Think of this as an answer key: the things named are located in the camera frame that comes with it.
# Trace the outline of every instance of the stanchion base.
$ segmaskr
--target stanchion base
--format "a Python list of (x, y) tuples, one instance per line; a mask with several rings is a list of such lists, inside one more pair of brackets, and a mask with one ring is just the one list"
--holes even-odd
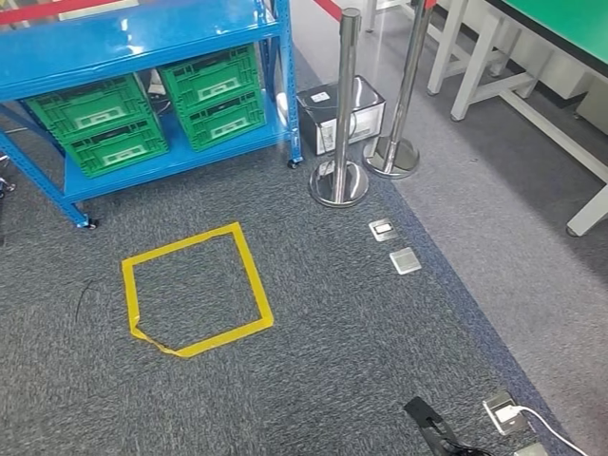
[(310, 188), (313, 198), (329, 207), (350, 207), (360, 202), (369, 188), (369, 179), (358, 164), (346, 162), (346, 179), (342, 201), (333, 200), (334, 162), (324, 161), (311, 175)]
[(364, 150), (363, 163), (373, 174), (388, 179), (404, 179), (416, 172), (420, 162), (420, 153), (413, 148), (411, 142), (403, 138), (398, 144), (393, 165), (384, 170), (384, 157), (388, 148), (388, 141), (388, 137), (382, 136), (368, 144)]

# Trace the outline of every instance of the stainless steel stanchion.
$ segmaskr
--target stainless steel stanchion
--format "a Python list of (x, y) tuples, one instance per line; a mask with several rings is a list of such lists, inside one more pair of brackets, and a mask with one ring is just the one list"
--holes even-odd
[(410, 176), (420, 162), (420, 153), (411, 142), (401, 138), (405, 126), (410, 101), (412, 99), (413, 80), (418, 69), (418, 61), (425, 43), (425, 37), (431, 20), (432, 6), (427, 6), (425, 0), (413, 0), (416, 3), (413, 27), (407, 56), (405, 59), (403, 82), (399, 91), (395, 117), (390, 136), (381, 136), (370, 143), (364, 151), (364, 164), (370, 171), (388, 179), (401, 179)]
[(324, 161), (312, 172), (310, 182), (312, 197), (325, 206), (352, 206), (364, 197), (369, 188), (367, 175), (361, 166), (346, 160), (353, 111), (357, 41), (361, 23), (361, 11), (358, 9), (342, 11), (336, 154), (333, 160)]

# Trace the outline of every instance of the gray carpet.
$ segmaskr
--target gray carpet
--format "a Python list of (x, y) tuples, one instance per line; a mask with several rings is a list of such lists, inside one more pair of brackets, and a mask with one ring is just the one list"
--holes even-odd
[[(53, 150), (21, 141), (57, 173)], [(0, 454), (429, 454), (400, 411), (416, 394), (496, 455), (535, 440), (501, 437), (485, 414), (481, 401), (504, 384), (458, 317), (469, 304), (404, 232), (417, 220), (398, 223), (376, 180), (359, 206), (324, 208), (306, 191), (318, 160), (285, 162), (270, 148), (88, 201), (103, 220), (94, 232), (14, 175), (0, 220)], [(401, 236), (379, 244), (367, 223), (387, 216)], [(235, 220), (274, 327), (190, 360), (129, 334), (121, 259)], [(397, 275), (388, 255), (408, 245), (423, 269)], [(225, 239), (136, 276), (142, 327), (163, 342), (254, 315)]]
[[(398, 11), (385, 15), (379, 55), (370, 51), (378, 35), (364, 37), (361, 71), (389, 100), (397, 95), (410, 24)], [(604, 453), (608, 223), (579, 239), (565, 233), (600, 183), (501, 100), (451, 122), (461, 78), (428, 97), (435, 51), (427, 40), (406, 128), (422, 150), (422, 165), (398, 189), (571, 437)], [(372, 69), (370, 55), (383, 64)], [(606, 137), (576, 121), (573, 108), (536, 92), (530, 102), (608, 162)]]

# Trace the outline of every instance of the yellow floor tape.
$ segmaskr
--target yellow floor tape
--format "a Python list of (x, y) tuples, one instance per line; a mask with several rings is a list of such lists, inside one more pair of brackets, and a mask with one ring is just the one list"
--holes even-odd
[[(251, 289), (253, 291), (253, 298), (255, 299), (257, 309), (259, 311), (260, 318), (258, 320), (247, 323), (246, 325), (239, 326), (233, 330), (222, 332), (220, 334), (210, 337), (208, 339), (201, 340), (188, 347), (184, 347), (178, 350), (173, 350), (159, 344), (151, 337), (142, 332), (137, 327), (140, 319), (139, 305), (137, 304), (137, 289), (135, 283), (135, 276), (134, 275), (134, 266), (144, 261), (149, 261), (151, 259), (158, 258), (162, 255), (170, 254), (180, 249), (185, 249), (191, 245), (204, 242), (211, 238), (216, 238), (219, 236), (232, 235), (237, 248), (239, 250), (241, 258), (243, 260), (243, 265), (245, 268), (245, 273), (249, 278)], [(264, 293), (264, 288), (262, 286), (262, 281), (259, 275), (255, 268), (253, 258), (250, 252), (249, 247), (241, 229), (238, 222), (231, 223), (229, 225), (210, 230), (207, 233), (200, 235), (187, 237), (186, 239), (173, 242), (171, 244), (158, 247), (158, 249), (150, 250), (140, 255), (131, 256), (123, 260), (123, 277), (124, 279), (124, 288), (127, 297), (127, 310), (129, 318), (129, 330), (134, 336), (146, 340), (156, 346), (158, 350), (163, 353), (174, 354), (182, 358), (189, 358), (209, 349), (220, 347), (220, 345), (227, 344), (241, 337), (245, 337), (253, 333), (257, 333), (266, 328), (272, 326), (275, 319), (270, 306), (268, 304), (266, 294)]]

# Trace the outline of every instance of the blue metal shelf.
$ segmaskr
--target blue metal shelf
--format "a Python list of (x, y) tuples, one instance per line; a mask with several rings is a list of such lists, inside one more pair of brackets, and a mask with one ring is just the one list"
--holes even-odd
[[(155, 0), (150, 4), (32, 28), (0, 32), (0, 102), (157, 67), (216, 50), (258, 43), (268, 123), (203, 152), (193, 151), (173, 115), (162, 119), (168, 153), (88, 179), (65, 159), (62, 191), (0, 131), (0, 149), (78, 227), (94, 227), (75, 203), (288, 141), (302, 161), (289, 0)], [(281, 62), (286, 112), (275, 89)], [(11, 119), (20, 117), (8, 112)], [(24, 124), (33, 125), (29, 121)], [(35, 130), (43, 138), (51, 135)]]
[(158, 0), (0, 33), (0, 102), (79, 86), (281, 33), (259, 0)]
[(281, 122), (277, 108), (269, 96), (265, 94), (264, 98), (266, 101), (266, 125), (202, 152), (192, 150), (175, 115), (170, 113), (161, 118), (170, 151), (160, 157), (140, 161), (94, 179), (85, 177), (78, 165), (66, 159), (65, 198), (69, 202), (88, 200), (288, 140), (289, 130)]

